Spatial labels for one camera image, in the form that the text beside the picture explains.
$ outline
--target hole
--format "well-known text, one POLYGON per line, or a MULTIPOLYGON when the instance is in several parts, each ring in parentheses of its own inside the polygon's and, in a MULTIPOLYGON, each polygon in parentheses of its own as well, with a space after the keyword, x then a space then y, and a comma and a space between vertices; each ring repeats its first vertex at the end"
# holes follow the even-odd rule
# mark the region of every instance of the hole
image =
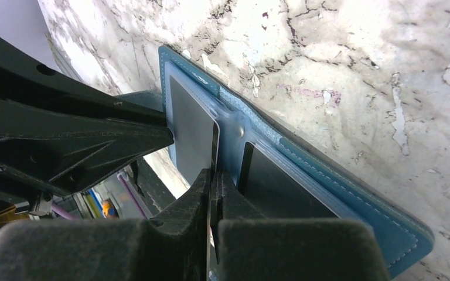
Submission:
POLYGON ((161 225, 165 224, 164 222, 158 220, 151 220, 151 223, 154 224, 155 227, 160 227, 161 225))
POLYGON ((37 158, 33 157, 33 155, 30 155, 30 161, 32 161, 32 163, 39 163, 37 158))
POLYGON ((43 199, 44 199, 44 201, 45 202, 49 202, 49 201, 51 201, 51 199, 53 198, 53 196, 50 194, 50 193, 44 193, 44 195, 43 195, 43 197, 42 197, 43 199))
POLYGON ((45 66, 44 64, 39 64, 35 68, 37 69, 38 72, 40 72, 46 76, 53 76, 54 74, 56 74, 56 71, 54 69, 50 69, 47 66, 45 66))

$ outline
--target dark crack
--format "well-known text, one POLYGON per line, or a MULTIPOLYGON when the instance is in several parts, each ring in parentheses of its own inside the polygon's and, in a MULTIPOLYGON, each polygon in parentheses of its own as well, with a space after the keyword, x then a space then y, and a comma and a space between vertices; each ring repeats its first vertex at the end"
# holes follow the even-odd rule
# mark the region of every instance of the dark crack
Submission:
POLYGON ((155 3, 155 4, 158 5, 160 8, 163 8, 162 0, 149 0, 149 1, 155 3))
POLYGON ((323 1, 323 2, 322 2, 322 9, 324 9, 324 10, 326 10, 326 11, 337 12, 337 9, 330 9, 330 8, 327 8, 327 7, 325 6, 325 2, 326 2, 326 1, 323 1))
POLYGON ((174 50, 176 53, 180 54, 182 52, 182 47, 180 47, 178 44, 171 44, 170 48, 174 50))
POLYGON ((351 62, 347 65, 347 67, 349 69, 353 70, 353 66, 356 64, 356 61, 353 59, 352 56, 347 56, 347 57, 351 60, 351 62))
POLYGON ((368 83, 367 81, 364 81, 364 80, 363 80, 363 82, 364 82, 365 84, 367 84, 368 86, 370 86, 372 89, 375 90, 375 86, 374 86, 374 85, 372 85, 372 84, 370 84, 370 83, 368 83))
POLYGON ((291 60, 293 60, 294 57, 288 58, 287 55, 284 55, 284 60, 279 60, 281 66, 285 66, 287 63, 289 63, 291 60))
POLYGON ((128 30, 126 30, 123 26, 121 26, 120 24, 118 24, 118 27, 123 30, 126 34, 128 34, 128 30))
MULTIPOLYGON (((285 5, 285 9, 287 10, 287 15, 289 15, 289 13, 291 12, 291 10, 289 9, 289 5, 287 5, 287 2, 285 0, 282 0, 284 5, 285 5)), ((296 34, 296 29, 292 26, 292 18, 287 16, 287 21, 285 22, 287 24, 287 26, 289 26, 289 29, 291 30, 291 44, 293 44, 296 47, 302 46, 302 47, 306 47, 307 45, 302 43, 301 40, 298 38, 298 35, 296 34)))
POLYGON ((277 68, 275 66, 267 66, 266 69, 269 73, 276 73, 281 70, 280 68, 277 68))
POLYGON ((205 47, 203 51, 209 56, 216 50, 216 46, 218 46, 218 44, 220 44, 220 42, 214 41, 213 43, 205 47))
POLYGON ((151 71, 151 74, 154 77, 154 79, 157 81, 156 73, 154 72, 154 69, 152 68, 152 65, 149 63, 149 58, 148 58, 148 56, 146 54, 146 49, 144 49, 144 45, 141 46, 141 49, 142 49, 142 54, 144 55, 144 58, 145 58, 148 66, 149 66, 150 71, 151 71))
POLYGON ((356 51, 356 49, 355 48, 353 48, 353 47, 349 47, 348 45, 346 45, 346 44, 337 44, 337 46, 340 46, 340 47, 344 47, 344 48, 346 48, 346 49, 348 49, 348 50, 350 50, 350 51, 356 51))
POLYGON ((285 95, 287 95, 287 97, 291 100, 292 99, 292 87, 290 85, 287 85, 285 87, 285 95))
POLYGON ((450 234, 449 234, 449 233, 446 233, 446 232, 443 232, 443 231, 439 231, 439 233, 440 233, 444 238, 446 238, 447 240, 450 241, 450 234))
POLYGON ((311 13, 311 12, 315 12, 315 11, 318 10, 318 8, 316 8, 316 9, 311 9, 311 8, 309 8, 309 7, 308 7, 308 4, 307 4, 306 2, 305 2, 305 6, 306 6, 306 12, 300 13, 299 15, 295 15, 295 16, 294 16, 295 18, 298 18, 298 17, 300 17, 300 16, 307 15, 307 14, 309 14, 309 13, 311 13))
POLYGON ((226 13, 232 12, 233 0, 227 0, 225 4, 219 6, 211 12, 211 16, 215 19, 221 19, 226 13))

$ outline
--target orange object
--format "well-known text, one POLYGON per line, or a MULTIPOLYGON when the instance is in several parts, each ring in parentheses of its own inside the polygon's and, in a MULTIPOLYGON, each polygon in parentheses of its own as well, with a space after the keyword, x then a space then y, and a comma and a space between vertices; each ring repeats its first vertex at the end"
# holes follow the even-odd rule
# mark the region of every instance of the orange object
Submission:
POLYGON ((118 212, 113 206, 111 200, 103 201, 103 215, 105 218, 119 218, 118 212))
POLYGON ((16 207, 10 206, 9 208, 6 208, 2 211, 0 211, 0 225, 5 225, 12 221, 19 221, 19 220, 29 220, 30 217, 28 214, 15 214, 16 207))

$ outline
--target blue leather wallet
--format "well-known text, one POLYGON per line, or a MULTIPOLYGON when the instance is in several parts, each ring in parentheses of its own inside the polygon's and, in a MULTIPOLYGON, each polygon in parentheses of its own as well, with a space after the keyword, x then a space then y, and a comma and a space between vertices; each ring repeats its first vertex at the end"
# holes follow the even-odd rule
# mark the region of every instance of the blue leather wallet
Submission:
MULTIPOLYGON (((172 66, 187 75, 189 81, 197 84, 202 92, 220 101, 229 110, 240 111, 247 116, 252 128, 269 140, 271 146, 285 159, 370 225, 391 277, 396 277, 432 251, 434 235, 424 223, 382 198, 370 186, 220 84, 199 66, 167 46, 159 48, 159 63, 164 111, 167 108, 166 95, 170 94, 165 71, 168 66, 172 66)), ((142 105, 145 103, 141 100, 138 102, 137 95, 127 96, 127 99, 142 105)))

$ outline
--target white stitching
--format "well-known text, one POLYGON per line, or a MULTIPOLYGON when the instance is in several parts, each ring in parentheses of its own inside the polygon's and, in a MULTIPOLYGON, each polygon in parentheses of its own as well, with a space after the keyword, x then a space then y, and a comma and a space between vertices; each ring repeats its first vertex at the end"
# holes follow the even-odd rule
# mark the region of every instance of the white stitching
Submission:
MULTIPOLYGON (((171 57, 165 53, 162 52, 161 53, 162 56, 166 56, 169 59, 171 59, 171 57)), ((172 62, 177 63, 178 65, 180 65, 181 67, 183 67, 184 69, 186 69, 187 71, 190 71, 191 73, 193 73, 192 70, 188 69, 186 66, 184 66, 182 63, 178 62, 178 61, 174 61, 172 60, 172 62)), ((165 79, 165 69, 164 69, 164 65, 163 65, 163 61, 160 60, 160 71, 161 71, 161 77, 163 77, 163 80, 165 79)), ((209 84, 209 87, 211 87, 213 90, 217 91, 217 88, 215 86, 213 86, 212 84, 209 84)), ((161 85, 162 88, 162 92, 165 93, 166 95, 166 87, 165 87, 165 83, 162 83, 161 85)), ((406 232, 408 235, 411 235, 414 239, 415 239, 415 244, 408 249, 406 252, 403 253, 403 255, 401 255, 400 257, 398 257, 396 260, 394 260, 393 262, 391 262, 388 265, 388 268, 391 268, 393 265, 395 265, 398 261, 400 261, 403 257, 405 257, 408 253, 410 253, 411 251, 413 251, 417 245, 418 245, 418 239, 417 237, 413 234, 410 233, 409 230, 407 230, 406 228, 404 228, 403 226, 401 226, 399 223, 395 222, 394 220, 392 220, 389 216, 382 214, 379 210, 377 210, 377 208, 372 207, 368 202, 364 201, 362 198, 360 198, 359 196, 355 195, 354 193, 352 193, 351 191, 347 190, 345 187, 343 187, 342 185, 340 185, 339 183, 337 183, 336 181, 332 180, 329 176, 325 175, 322 171, 317 170, 315 167, 311 166, 310 164, 308 164, 307 162, 303 161, 300 157, 298 157, 296 154, 292 153, 288 148, 286 148, 284 145, 283 147, 294 157, 296 157, 298 160, 300 160, 302 163, 306 164, 310 169, 314 170, 315 172, 317 172, 318 174, 320 174, 321 176, 324 176, 327 180, 331 181, 333 184, 335 184, 336 186, 340 187, 342 190, 344 190, 345 192, 351 194, 352 196, 356 197, 358 200, 360 200, 361 202, 365 203, 366 205, 368 205, 369 207, 371 207, 374 211, 376 211, 377 213, 379 213, 380 215, 382 215, 383 217, 385 217, 386 219, 388 219, 389 221, 395 223, 395 225, 397 225, 399 228, 401 228, 404 232, 406 232)), ((339 177, 341 177, 341 175, 339 175, 336 171, 332 172, 336 175, 338 175, 339 177)), ((402 216, 401 214, 397 214, 399 215, 401 218, 403 218, 404 220, 408 221, 409 223, 411 223, 412 225, 419 227, 417 224, 415 224, 414 222, 410 221, 408 218, 402 216)))
MULTIPOLYGON (((347 190, 345 187, 343 187, 342 185, 340 185, 339 183, 337 183, 336 181, 332 180, 329 176, 325 175, 322 171, 317 170, 315 167, 311 166, 310 164, 308 164, 306 161, 303 161, 300 157, 298 157, 296 154, 292 153, 290 149, 286 148, 284 145, 282 145, 292 156, 294 156, 295 158, 297 158, 297 160, 301 161, 302 163, 304 163, 305 165, 307 165, 310 169, 314 170, 315 172, 317 172, 317 174, 320 174, 322 176, 325 176, 325 178, 329 181, 331 181, 333 184, 335 184, 336 186, 342 188, 345 192, 351 194, 352 196, 358 198, 358 200, 364 202, 366 205, 368 205, 369 207, 371 207, 374 211, 376 211, 377 213, 381 214, 382 216, 384 216, 386 219, 388 219, 389 221, 395 223, 395 225, 397 225, 399 228, 401 228, 402 230, 404 230, 404 232, 406 232, 408 235, 411 235, 414 239, 415 239, 415 244, 408 249, 407 251, 405 251, 403 253, 403 255, 401 255, 400 257, 398 257, 396 260, 394 260, 393 262, 389 263, 388 268, 391 268, 394 264, 396 264, 396 262, 398 262, 399 260, 401 260, 403 257, 405 257, 408 253, 410 253, 413 249, 415 249, 418 245, 418 239, 417 237, 413 234, 410 233, 409 230, 407 230, 406 228, 404 228, 403 226, 401 226, 399 223, 395 222, 393 219, 391 219, 389 216, 382 214, 382 212, 380 212, 379 210, 377 210, 377 208, 372 207, 368 202, 364 201, 361 197, 355 195, 354 193, 352 193, 351 191, 347 190)), ((409 221, 407 218, 403 217, 402 215, 398 214, 399 216, 401 216, 403 219, 407 220, 408 222, 412 223, 413 225, 415 225, 416 227, 418 227, 415 223, 413 223, 412 221, 409 221)))
MULTIPOLYGON (((162 52, 162 53, 161 53, 161 56, 166 56, 166 57, 168 57, 169 59, 171 59, 170 55, 167 54, 167 53, 165 53, 165 52, 162 52)), ((194 71, 188 69, 188 68, 187 68, 186 66, 184 66, 182 63, 180 63, 180 62, 178 62, 178 61, 174 61, 174 60, 172 60, 172 59, 171 59, 171 61, 172 61, 173 63, 176 63, 176 64, 180 65, 181 67, 185 68, 185 70, 190 71, 191 73, 195 74, 194 71)), ((160 60, 159 67, 160 67, 160 70, 162 70, 162 74, 164 75, 164 74, 165 74, 165 69, 163 68, 162 60, 160 60)), ((211 84, 211 83, 208 84, 208 86, 211 87, 211 88, 212 88, 213 90, 215 90, 215 91, 218 90, 218 88, 217 88, 216 86, 214 86, 213 84, 211 84)))

